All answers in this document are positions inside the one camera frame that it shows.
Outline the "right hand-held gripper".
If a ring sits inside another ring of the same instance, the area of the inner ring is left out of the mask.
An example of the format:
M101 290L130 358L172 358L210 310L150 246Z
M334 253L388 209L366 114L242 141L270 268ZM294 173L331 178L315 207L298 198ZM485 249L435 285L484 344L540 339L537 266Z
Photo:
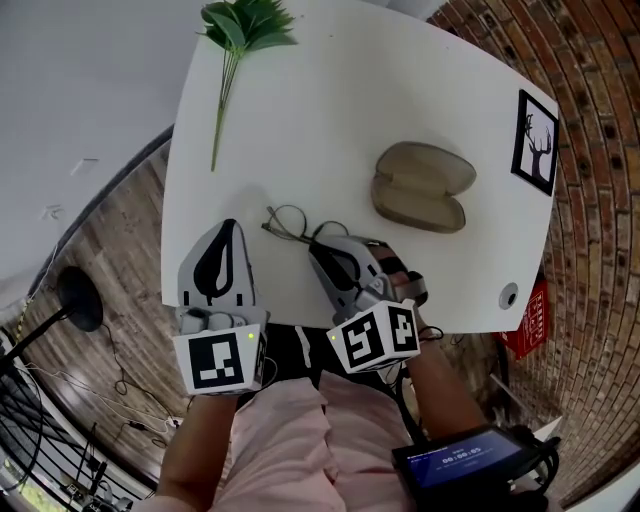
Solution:
M360 291L360 283L381 272L371 252L378 245L364 237L329 235L309 246L312 267L330 302L336 311L347 310L347 318L326 333L347 373L381 370L419 353L415 301L396 301L383 277Z

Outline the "person's right hand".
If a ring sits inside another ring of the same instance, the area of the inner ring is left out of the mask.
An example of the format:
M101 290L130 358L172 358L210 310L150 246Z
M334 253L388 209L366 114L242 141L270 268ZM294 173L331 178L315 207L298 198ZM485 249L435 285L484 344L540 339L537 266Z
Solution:
M417 271L409 270L400 257L387 245L369 247L382 272L389 278L395 297L402 302L412 299L417 306L428 300L424 277Z

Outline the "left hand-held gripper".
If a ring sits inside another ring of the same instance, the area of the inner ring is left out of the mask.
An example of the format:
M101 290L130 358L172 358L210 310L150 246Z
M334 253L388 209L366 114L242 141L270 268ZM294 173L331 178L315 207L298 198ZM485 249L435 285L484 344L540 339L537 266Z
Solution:
M243 306L212 307L232 285ZM172 341L187 392L242 395L261 390L270 314L254 306L252 266L238 222L226 219L198 239L179 267L178 292L183 306L176 309L179 334Z

